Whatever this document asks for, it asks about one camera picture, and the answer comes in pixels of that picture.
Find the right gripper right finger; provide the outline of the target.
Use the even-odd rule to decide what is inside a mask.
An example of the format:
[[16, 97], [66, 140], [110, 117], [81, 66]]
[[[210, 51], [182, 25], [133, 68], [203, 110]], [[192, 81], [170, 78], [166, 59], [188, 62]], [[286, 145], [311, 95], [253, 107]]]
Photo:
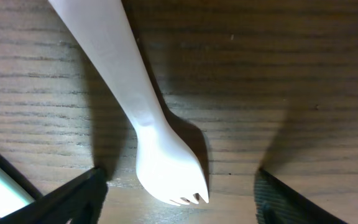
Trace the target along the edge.
[[346, 224], [260, 168], [254, 179], [258, 224]]

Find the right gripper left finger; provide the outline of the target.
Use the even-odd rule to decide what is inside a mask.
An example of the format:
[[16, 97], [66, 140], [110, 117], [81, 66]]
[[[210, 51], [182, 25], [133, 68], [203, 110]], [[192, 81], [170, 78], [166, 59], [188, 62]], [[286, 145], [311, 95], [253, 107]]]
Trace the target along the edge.
[[0, 224], [97, 224], [107, 192], [105, 171], [94, 167]]

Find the white plastic fork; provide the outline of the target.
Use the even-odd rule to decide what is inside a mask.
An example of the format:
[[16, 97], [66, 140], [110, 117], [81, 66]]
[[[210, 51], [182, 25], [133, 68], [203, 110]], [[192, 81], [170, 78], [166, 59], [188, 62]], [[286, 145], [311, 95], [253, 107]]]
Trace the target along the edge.
[[115, 96], [137, 136], [136, 174], [170, 205], [209, 202], [200, 161], [169, 125], [118, 0], [50, 0]]

